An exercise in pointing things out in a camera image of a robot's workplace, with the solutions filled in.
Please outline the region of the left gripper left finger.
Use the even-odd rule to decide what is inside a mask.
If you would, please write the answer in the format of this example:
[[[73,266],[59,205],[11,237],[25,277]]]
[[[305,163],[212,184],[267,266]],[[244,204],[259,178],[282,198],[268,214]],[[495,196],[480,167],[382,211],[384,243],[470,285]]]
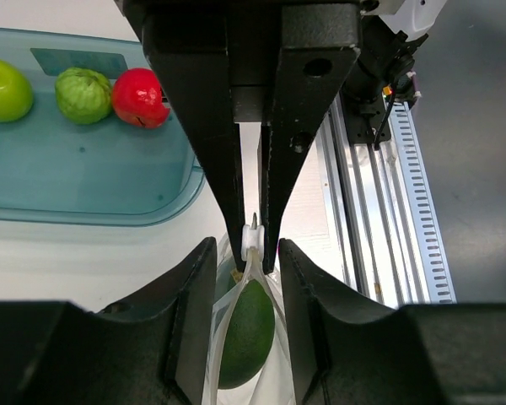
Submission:
[[[0,301],[0,404],[198,404],[217,270],[212,237],[100,312]]]

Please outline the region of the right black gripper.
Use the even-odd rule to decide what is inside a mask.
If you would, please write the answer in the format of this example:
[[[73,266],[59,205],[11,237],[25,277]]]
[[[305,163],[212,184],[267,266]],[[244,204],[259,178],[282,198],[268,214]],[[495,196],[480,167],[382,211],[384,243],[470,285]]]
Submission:
[[[360,52],[356,1],[120,1],[204,170],[238,270],[245,223],[240,128],[262,122],[262,269],[324,116]]]

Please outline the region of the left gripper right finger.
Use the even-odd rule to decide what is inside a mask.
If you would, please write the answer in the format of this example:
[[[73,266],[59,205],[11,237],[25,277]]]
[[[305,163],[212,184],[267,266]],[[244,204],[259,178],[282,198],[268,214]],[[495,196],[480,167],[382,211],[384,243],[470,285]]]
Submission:
[[[506,404],[506,304],[379,304],[291,240],[279,261],[299,404]]]

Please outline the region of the clear zip top bag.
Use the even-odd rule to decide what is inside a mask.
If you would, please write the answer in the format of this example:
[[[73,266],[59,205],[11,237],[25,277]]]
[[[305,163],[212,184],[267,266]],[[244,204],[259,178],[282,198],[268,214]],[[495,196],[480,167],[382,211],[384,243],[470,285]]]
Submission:
[[[265,274],[264,228],[243,226],[239,271],[228,237],[218,249],[204,404],[293,404],[280,273]]]

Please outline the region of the dark green avocado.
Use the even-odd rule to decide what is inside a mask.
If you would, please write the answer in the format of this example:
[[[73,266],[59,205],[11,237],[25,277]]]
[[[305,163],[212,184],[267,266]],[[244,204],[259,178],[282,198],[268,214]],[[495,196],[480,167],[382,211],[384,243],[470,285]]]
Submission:
[[[242,289],[230,318],[218,387],[234,389],[251,380],[266,363],[274,333],[272,302],[261,284],[251,279]]]

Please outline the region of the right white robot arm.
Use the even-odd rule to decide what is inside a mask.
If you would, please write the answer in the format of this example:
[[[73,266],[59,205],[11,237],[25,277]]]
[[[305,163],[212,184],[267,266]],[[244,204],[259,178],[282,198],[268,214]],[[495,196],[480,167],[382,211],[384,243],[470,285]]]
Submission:
[[[243,269],[240,123],[261,126],[263,269],[274,268],[283,213],[332,101],[378,142],[385,86],[414,64],[440,1],[120,1],[220,207]]]

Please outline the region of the red apple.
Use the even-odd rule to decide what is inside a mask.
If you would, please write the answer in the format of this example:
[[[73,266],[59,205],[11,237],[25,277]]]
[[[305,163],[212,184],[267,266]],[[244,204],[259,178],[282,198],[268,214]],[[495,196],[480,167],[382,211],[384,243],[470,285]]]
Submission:
[[[116,115],[136,127],[154,129],[164,124],[170,108],[163,102],[164,92],[148,68],[125,71],[114,83],[111,104]]]

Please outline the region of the yellow-green bumpy fruit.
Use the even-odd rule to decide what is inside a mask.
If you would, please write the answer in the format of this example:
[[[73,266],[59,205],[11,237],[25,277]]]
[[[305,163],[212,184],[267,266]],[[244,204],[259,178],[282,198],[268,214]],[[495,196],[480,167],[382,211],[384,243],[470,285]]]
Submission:
[[[60,112],[78,125],[95,124],[112,111],[112,84],[102,73],[70,67],[57,76],[55,96]]]

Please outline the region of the teal plastic tray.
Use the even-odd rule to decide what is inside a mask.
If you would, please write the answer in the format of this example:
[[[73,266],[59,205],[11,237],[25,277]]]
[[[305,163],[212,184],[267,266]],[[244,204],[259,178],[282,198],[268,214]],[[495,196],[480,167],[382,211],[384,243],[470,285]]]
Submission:
[[[115,115],[77,125],[57,107],[59,73],[80,67],[118,78],[146,66],[139,43],[0,28],[0,60],[34,92],[25,117],[0,123],[0,220],[147,226],[196,198],[204,175],[175,115],[156,129]]]

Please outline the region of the green apple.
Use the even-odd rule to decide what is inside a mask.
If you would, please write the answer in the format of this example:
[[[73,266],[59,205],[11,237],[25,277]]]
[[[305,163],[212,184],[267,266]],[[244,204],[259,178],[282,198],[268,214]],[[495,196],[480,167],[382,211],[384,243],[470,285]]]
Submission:
[[[0,60],[0,123],[23,118],[33,103],[29,80],[14,65]]]

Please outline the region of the aluminium mounting rail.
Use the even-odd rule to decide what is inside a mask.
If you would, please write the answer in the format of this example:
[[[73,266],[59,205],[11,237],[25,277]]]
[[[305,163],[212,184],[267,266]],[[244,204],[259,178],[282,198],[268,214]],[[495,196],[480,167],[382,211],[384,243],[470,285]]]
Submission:
[[[425,267],[394,139],[353,145],[335,98],[318,132],[344,282],[391,308],[428,303]]]

